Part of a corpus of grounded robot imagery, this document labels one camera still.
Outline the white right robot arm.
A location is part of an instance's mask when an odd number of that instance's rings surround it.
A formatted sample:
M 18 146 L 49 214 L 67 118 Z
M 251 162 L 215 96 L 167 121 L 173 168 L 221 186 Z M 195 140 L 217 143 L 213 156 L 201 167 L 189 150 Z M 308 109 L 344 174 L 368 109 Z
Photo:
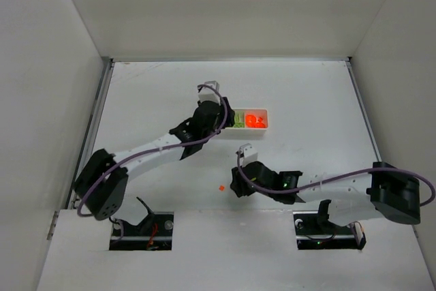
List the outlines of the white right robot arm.
M 259 161 L 232 169 L 230 187 L 237 197 L 259 192 L 281 204 L 316 202 L 321 222 L 346 226 L 384 217 L 398 224 L 420 223 L 420 182 L 386 162 L 350 172 L 339 179 L 302 180 L 302 172 L 275 172 Z

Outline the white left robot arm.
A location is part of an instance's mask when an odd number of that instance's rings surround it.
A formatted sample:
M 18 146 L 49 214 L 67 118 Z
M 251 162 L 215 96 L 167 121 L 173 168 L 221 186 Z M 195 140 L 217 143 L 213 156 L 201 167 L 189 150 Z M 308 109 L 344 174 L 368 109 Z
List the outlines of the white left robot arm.
M 204 101 L 198 103 L 192 117 L 148 144 L 119 153 L 97 150 L 74 182 L 80 198 L 78 216 L 108 219 L 121 208 L 128 182 L 161 165 L 192 156 L 233 124 L 234 111 L 226 97 L 220 104 Z

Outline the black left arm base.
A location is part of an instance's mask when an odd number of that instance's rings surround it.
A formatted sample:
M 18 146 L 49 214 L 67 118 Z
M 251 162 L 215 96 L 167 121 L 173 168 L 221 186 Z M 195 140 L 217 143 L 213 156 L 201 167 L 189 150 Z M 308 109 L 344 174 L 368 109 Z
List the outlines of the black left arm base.
M 132 225 L 122 219 L 110 218 L 112 232 L 109 250 L 171 251 L 174 213 L 156 212 L 140 197 L 130 207 L 134 213 L 142 210 L 142 220 Z

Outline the orange round lego piece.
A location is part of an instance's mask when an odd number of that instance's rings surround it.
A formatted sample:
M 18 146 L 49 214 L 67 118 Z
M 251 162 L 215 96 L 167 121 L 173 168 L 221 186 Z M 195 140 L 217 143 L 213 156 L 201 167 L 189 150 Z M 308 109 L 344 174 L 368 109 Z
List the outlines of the orange round lego piece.
M 250 124 L 258 122 L 257 117 L 252 114 L 246 114 L 245 115 L 245 125 L 249 127 Z

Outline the large green lego brick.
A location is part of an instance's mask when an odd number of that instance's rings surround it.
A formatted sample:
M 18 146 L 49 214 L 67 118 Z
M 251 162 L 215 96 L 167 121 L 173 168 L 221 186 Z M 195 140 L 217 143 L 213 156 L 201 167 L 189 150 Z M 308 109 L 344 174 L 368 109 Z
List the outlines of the large green lego brick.
M 238 125 L 243 124 L 244 120 L 245 120 L 244 112 L 236 112 L 234 120 L 235 120 L 235 124 L 238 124 Z

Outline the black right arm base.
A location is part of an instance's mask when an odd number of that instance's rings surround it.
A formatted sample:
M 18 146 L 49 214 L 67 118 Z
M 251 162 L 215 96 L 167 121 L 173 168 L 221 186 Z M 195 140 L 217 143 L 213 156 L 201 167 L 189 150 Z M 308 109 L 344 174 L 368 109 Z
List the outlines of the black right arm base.
M 317 211 L 294 211 L 294 228 L 298 250 L 340 250 L 362 251 L 367 244 L 362 224 L 354 221 L 338 226 L 329 220 L 330 200 L 320 202 Z

